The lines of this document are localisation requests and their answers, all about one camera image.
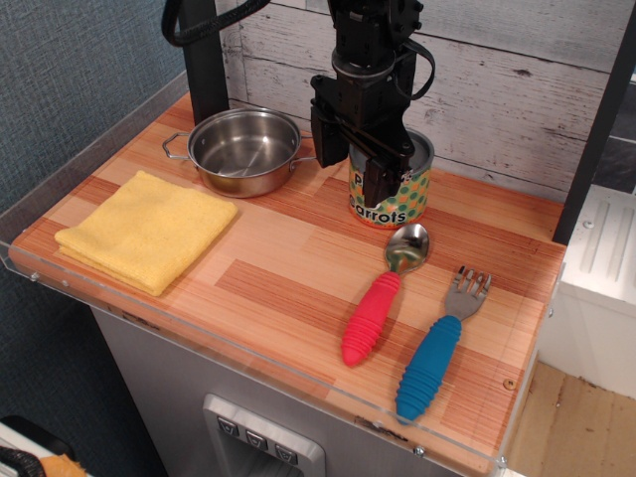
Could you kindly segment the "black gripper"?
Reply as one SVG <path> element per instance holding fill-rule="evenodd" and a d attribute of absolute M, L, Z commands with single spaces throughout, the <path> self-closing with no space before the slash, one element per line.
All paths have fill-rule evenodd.
<path fill-rule="evenodd" d="M 319 165 L 327 168 L 344 161 L 353 146 L 370 157 L 363 178 L 365 206 L 374 208 L 395 196 L 414 154 L 402 122 L 408 102 L 395 82 L 389 77 L 364 82 L 317 75 L 310 84 L 311 131 Z"/>

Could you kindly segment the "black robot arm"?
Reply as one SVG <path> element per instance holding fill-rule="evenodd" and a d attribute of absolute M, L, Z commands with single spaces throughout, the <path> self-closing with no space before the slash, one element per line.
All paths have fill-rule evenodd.
<path fill-rule="evenodd" d="M 312 137 L 321 167 L 335 165 L 355 150 L 366 158 L 367 207 L 394 196 L 415 148 L 403 125 L 410 104 L 432 82 L 413 88 L 417 58 L 432 53 L 411 39 L 420 29 L 418 1 L 332 1 L 336 30 L 332 67 L 336 77 L 311 80 Z"/>

